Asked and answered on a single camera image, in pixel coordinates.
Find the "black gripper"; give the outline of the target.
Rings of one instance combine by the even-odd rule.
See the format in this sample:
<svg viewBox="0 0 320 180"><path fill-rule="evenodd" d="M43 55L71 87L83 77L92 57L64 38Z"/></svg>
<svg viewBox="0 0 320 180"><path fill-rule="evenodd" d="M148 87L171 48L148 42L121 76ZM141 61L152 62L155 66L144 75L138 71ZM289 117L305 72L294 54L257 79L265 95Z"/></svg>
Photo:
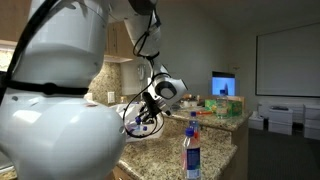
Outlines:
<svg viewBox="0 0 320 180"><path fill-rule="evenodd" d="M144 117L144 120L155 118L161 112L159 103L152 98L149 92L143 92L142 98L147 107L147 114Z"/></svg>

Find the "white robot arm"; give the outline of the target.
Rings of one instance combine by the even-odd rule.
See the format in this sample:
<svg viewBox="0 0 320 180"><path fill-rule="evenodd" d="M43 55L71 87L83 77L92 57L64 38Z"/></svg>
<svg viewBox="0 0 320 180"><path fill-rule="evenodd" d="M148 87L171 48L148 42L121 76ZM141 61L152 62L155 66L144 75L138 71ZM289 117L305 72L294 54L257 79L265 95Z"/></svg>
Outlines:
<svg viewBox="0 0 320 180"><path fill-rule="evenodd" d="M100 72L107 26L124 22L134 54L147 59L155 93L150 118L186 91L159 62L157 0L31 0L29 19L1 75L0 144L18 180L104 180L127 130L113 109L85 99Z"/></svg>

